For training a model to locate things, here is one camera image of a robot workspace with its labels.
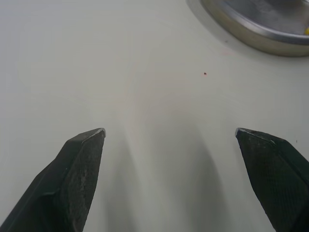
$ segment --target white surface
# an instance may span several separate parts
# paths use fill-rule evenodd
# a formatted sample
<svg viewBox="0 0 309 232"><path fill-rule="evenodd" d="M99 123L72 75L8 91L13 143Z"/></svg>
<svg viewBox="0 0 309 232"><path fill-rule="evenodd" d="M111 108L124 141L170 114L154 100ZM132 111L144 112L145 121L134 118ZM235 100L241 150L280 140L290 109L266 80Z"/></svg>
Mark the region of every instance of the white surface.
<svg viewBox="0 0 309 232"><path fill-rule="evenodd" d="M309 60L248 48L195 0L83 2L0 3L0 221L67 139L104 127L85 232L274 231L234 132L308 159Z"/></svg>

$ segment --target textured black metal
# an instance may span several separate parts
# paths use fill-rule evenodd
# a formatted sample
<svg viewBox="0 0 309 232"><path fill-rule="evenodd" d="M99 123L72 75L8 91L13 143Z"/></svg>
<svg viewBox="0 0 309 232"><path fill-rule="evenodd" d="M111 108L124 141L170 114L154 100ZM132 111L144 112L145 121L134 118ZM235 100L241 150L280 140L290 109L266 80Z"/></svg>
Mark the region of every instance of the textured black metal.
<svg viewBox="0 0 309 232"><path fill-rule="evenodd" d="M81 232L96 190L104 129L68 140L30 184L0 232Z"/></svg>
<svg viewBox="0 0 309 232"><path fill-rule="evenodd" d="M309 231L309 163L286 140L237 129L252 188L277 232Z"/></svg>

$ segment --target white table surface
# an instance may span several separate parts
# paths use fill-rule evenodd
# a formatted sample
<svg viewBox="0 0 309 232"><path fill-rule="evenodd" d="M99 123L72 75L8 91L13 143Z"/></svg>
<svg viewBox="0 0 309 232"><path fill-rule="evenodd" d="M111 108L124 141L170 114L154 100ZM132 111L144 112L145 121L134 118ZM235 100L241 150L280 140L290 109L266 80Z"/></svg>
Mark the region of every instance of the white table surface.
<svg viewBox="0 0 309 232"><path fill-rule="evenodd" d="M308 58L245 46L197 0L3 0L0 31L0 223L67 139L104 127L85 232L274 231L234 132L308 159Z"/></svg>

